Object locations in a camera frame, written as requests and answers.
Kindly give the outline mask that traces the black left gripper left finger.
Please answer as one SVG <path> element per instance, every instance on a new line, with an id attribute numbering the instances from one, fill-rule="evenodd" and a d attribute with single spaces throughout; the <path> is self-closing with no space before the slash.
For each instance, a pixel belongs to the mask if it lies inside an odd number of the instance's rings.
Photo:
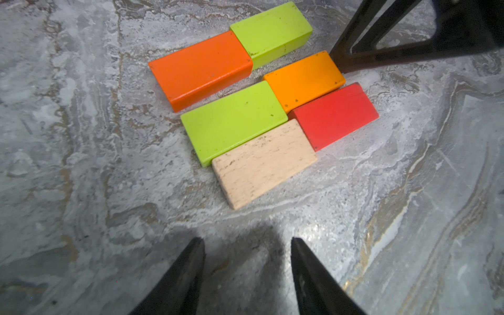
<path id="1" fill-rule="evenodd" d="M 131 314 L 195 314 L 205 258 L 203 239 L 193 238 Z"/>

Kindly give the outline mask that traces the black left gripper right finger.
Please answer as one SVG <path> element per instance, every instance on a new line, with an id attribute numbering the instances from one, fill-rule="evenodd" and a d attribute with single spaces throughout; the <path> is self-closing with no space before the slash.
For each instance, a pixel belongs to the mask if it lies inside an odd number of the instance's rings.
<path id="1" fill-rule="evenodd" d="M 291 268 L 300 314 L 364 314 L 301 238 L 291 239 Z"/>

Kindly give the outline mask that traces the orange square block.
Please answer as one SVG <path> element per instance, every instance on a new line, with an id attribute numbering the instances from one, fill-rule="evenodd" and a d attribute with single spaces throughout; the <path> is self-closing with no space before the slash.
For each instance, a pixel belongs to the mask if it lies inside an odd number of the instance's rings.
<path id="1" fill-rule="evenodd" d="M 264 75 L 285 113 L 337 90 L 346 79 L 322 51 Z"/>

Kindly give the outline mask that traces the red rectangular block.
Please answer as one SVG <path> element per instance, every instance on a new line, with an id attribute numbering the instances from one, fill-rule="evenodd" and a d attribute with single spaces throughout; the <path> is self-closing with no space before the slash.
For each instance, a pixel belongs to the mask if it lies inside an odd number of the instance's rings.
<path id="1" fill-rule="evenodd" d="M 292 110 L 311 143 L 319 151 L 379 118 L 359 83 L 333 91 Z"/>

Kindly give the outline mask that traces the lime green rectangular block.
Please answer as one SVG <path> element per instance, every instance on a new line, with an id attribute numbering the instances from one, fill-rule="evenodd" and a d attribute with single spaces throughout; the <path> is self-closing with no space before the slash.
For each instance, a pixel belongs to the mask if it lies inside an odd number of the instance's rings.
<path id="1" fill-rule="evenodd" d="M 313 28 L 294 2 L 230 25 L 256 70 L 304 46 Z"/>

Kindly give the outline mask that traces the natural wood rectangular block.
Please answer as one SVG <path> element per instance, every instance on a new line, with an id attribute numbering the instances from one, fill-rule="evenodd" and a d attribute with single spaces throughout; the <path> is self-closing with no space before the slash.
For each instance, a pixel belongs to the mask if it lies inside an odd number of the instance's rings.
<path id="1" fill-rule="evenodd" d="M 317 160 L 293 119 L 213 159 L 211 166 L 229 205 L 239 210 Z"/>

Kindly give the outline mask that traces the green square block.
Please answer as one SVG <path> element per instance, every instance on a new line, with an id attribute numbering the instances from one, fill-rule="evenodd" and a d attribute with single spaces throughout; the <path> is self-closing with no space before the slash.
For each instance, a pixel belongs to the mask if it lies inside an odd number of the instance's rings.
<path id="1" fill-rule="evenodd" d="M 214 158 L 287 122 L 287 114 L 266 81 L 181 115 L 202 167 Z"/>

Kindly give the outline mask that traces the orange rectangular block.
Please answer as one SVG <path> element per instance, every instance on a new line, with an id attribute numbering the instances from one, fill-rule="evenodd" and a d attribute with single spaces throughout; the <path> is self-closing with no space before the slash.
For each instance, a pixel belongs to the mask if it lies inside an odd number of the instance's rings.
<path id="1" fill-rule="evenodd" d="M 206 39 L 148 63 L 174 112 L 248 77 L 253 69 L 233 31 Z"/>

